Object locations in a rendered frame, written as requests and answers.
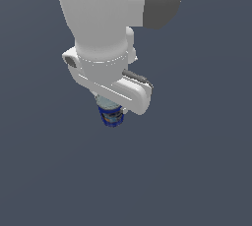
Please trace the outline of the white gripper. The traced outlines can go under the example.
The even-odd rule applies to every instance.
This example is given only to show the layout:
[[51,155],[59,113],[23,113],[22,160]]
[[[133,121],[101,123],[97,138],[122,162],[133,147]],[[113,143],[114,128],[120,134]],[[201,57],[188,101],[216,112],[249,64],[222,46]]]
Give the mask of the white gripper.
[[152,95],[150,83],[141,83],[125,75],[128,52],[104,61],[92,61],[77,55],[72,47],[62,54],[73,79],[90,91],[121,105],[137,115],[149,108]]

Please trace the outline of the blue labelled can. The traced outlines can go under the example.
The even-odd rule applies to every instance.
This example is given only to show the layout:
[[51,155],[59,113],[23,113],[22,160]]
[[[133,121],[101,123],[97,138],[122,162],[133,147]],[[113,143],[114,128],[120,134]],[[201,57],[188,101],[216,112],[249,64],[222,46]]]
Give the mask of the blue labelled can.
[[101,96],[95,97],[96,105],[103,124],[110,128],[115,128],[124,121],[122,106]]

